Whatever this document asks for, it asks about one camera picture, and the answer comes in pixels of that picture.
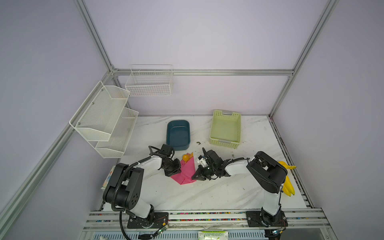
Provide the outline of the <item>pink paper napkin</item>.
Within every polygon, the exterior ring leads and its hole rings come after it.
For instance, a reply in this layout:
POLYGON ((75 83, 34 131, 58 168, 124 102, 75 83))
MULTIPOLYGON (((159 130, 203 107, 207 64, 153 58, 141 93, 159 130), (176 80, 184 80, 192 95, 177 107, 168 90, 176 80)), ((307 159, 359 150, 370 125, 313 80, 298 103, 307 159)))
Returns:
POLYGON ((171 178, 180 185, 194 183, 196 181, 192 179, 192 176, 196 172, 194 158, 191 158, 187 163, 181 160, 180 163, 181 172, 179 174, 171 176, 171 178))

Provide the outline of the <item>yellow plastic spoon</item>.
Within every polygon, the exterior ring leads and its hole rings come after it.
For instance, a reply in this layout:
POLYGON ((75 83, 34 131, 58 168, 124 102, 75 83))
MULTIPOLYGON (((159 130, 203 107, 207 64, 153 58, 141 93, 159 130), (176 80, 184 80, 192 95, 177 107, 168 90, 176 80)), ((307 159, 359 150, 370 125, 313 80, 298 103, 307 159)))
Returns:
POLYGON ((192 155, 191 154, 184 154, 182 157, 182 160, 187 163, 191 159, 192 155))

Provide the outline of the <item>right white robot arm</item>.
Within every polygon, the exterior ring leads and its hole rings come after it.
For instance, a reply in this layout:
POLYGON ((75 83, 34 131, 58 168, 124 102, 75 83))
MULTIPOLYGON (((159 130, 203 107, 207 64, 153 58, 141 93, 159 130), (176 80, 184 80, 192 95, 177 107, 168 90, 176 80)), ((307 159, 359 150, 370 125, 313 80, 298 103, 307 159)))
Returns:
POLYGON ((281 193, 288 170, 263 151, 258 151, 252 158, 236 158, 222 160, 213 150, 203 149, 199 157, 205 164, 199 164, 192 180, 206 181, 241 174, 251 174, 264 191, 264 201, 257 217, 254 212, 247 213, 249 223, 256 226, 277 227, 286 226, 285 213, 282 211, 281 193))

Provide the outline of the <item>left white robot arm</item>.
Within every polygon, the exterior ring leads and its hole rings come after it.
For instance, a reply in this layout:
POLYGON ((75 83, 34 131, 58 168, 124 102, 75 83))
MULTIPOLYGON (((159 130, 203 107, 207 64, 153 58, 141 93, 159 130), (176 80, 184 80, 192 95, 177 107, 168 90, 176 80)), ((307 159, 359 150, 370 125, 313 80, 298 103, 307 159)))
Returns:
POLYGON ((130 165, 119 163, 103 193, 103 201, 114 212, 127 213, 149 226, 154 222, 154 207, 141 199, 141 190, 146 169, 164 170, 166 177, 181 173, 179 159, 174 159, 173 147, 163 144, 160 149, 149 146, 148 157, 130 165))

